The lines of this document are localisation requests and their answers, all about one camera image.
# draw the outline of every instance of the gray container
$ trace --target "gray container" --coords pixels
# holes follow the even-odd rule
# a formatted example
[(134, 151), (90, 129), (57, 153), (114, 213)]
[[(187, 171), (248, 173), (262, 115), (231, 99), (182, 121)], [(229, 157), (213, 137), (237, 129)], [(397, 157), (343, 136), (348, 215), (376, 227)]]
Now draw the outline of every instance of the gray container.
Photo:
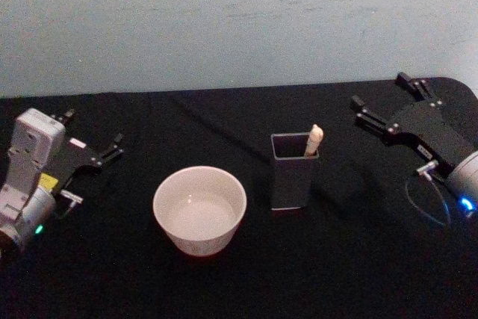
[(311, 177), (319, 155), (305, 157), (308, 132), (272, 134), (273, 188), (270, 207), (273, 210), (307, 206)]

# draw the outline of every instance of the black tablecloth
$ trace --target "black tablecloth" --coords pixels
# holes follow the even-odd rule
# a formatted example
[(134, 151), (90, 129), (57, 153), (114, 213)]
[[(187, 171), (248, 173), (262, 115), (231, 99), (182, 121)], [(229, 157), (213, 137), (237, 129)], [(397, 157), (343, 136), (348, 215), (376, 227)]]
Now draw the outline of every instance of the black tablecloth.
[[(478, 101), (431, 78), (445, 121), (477, 139)], [(393, 81), (102, 93), (0, 100), (0, 176), (14, 119), (29, 107), (75, 108), (68, 135), (102, 149), (121, 131), (122, 159), (69, 189), (84, 204), (45, 223), (0, 273), (0, 316), (13, 318), (463, 318), (476, 317), (478, 246), (456, 201), (450, 230), (408, 204), (404, 182), (424, 160), (354, 126), (358, 94), (385, 118), (412, 97)], [(325, 131), (308, 207), (269, 209), (270, 134)], [(152, 213), (169, 174), (222, 168), (246, 190), (232, 242), (203, 260), (180, 253)], [(440, 215), (432, 191), (412, 185)]]

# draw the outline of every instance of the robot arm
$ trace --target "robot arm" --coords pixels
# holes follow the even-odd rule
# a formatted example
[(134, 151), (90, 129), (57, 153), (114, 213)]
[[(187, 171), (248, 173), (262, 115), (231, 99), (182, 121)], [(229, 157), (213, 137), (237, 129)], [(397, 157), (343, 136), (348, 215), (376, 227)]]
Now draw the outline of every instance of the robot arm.
[(117, 158), (122, 135), (98, 153), (73, 137), (65, 136), (73, 110), (61, 117), (29, 109), (16, 119), (8, 150), (10, 166), (0, 191), (0, 267), (25, 250), (37, 227), (68, 199), (64, 217), (82, 198), (65, 188), (80, 171), (99, 171)]
[(395, 83), (417, 101), (386, 120), (370, 111), (355, 95), (351, 107), (357, 113), (356, 124), (381, 136), (387, 143), (410, 146), (429, 164), (438, 164), (447, 188), (466, 203), (469, 211), (474, 211), (474, 203), (478, 201), (478, 152), (444, 122), (440, 111), (444, 104), (427, 80), (412, 79), (401, 72)]
[(353, 96), (357, 124), (373, 128), (386, 142), (406, 144), (428, 161), (438, 161), (439, 170), (448, 176), (474, 148), (443, 121), (440, 108), (444, 104), (427, 80), (413, 80), (401, 72), (396, 84), (412, 93), (417, 101), (385, 120), (366, 108), (358, 96)]

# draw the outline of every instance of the white label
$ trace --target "white label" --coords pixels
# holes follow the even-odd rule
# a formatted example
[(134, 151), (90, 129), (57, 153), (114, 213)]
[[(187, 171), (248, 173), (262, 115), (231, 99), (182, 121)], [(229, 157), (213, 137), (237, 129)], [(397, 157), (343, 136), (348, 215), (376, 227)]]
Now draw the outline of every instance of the white label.
[(425, 156), (427, 159), (431, 160), (433, 158), (433, 155), (428, 152), (425, 147), (418, 145), (417, 150), (420, 151), (420, 153)]
[(87, 146), (86, 143), (81, 142), (80, 140), (77, 140), (73, 137), (69, 139), (69, 142), (72, 143), (75, 146), (78, 146), (78, 147), (82, 148), (82, 149), (84, 149)]

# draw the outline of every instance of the cable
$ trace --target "cable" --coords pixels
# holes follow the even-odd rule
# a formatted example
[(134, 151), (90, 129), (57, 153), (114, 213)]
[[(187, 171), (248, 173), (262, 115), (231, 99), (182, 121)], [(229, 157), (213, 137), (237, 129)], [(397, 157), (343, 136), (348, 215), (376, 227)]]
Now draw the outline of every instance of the cable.
[(409, 194), (409, 183), (410, 183), (410, 180), (412, 179), (412, 177), (409, 177), (406, 181), (405, 181), (405, 195), (406, 195), (406, 198), (407, 200), (410, 202), (411, 205), (413, 205), (413, 207), (418, 211), (420, 212), (420, 214), (422, 214), (424, 217), (428, 218), (429, 220), (431, 220), (432, 222), (438, 224), (439, 226), (442, 226), (442, 227), (445, 227), (445, 226), (449, 226), (451, 224), (451, 218), (450, 218), (450, 212), (448, 211), (448, 206), (447, 206), (447, 203), (445, 202), (445, 199), (443, 197), (443, 195), (441, 194), (440, 190), (438, 189), (438, 187), (435, 185), (435, 183), (433, 183), (432, 181), (429, 181), (429, 183), (433, 186), (433, 189), (435, 190), (435, 192), (438, 194), (438, 198), (440, 198), (441, 200), (441, 204), (443, 205), (443, 209), (444, 209), (444, 212), (445, 212), (445, 216), (447, 218), (447, 222), (444, 223), (444, 222), (441, 222), (440, 220), (437, 220), (435, 217), (433, 217), (430, 213), (424, 211), (419, 205), (417, 205), (413, 199), (410, 197), (410, 194)]
[(431, 177), (433, 177), (434, 180), (436, 180), (439, 184), (441, 185), (444, 185), (445, 184), (445, 180), (442, 179), (439, 175), (435, 174), (435, 173), (430, 173)]
[(255, 148), (251, 143), (243, 140), (240, 136), (238, 136), (237, 132), (233, 128), (229, 128), (225, 123), (223, 123), (223, 121), (217, 119), (213, 114), (207, 114), (199, 108), (195, 108), (192, 104), (187, 102), (186, 99), (183, 99), (177, 94), (171, 93), (168, 96), (186, 114), (199, 121), (205, 127), (223, 136), (233, 144), (239, 146), (241, 149), (244, 149), (250, 155), (256, 157), (259, 161), (264, 162), (265, 164), (270, 163), (270, 158), (267, 155), (262, 153), (260, 149)]

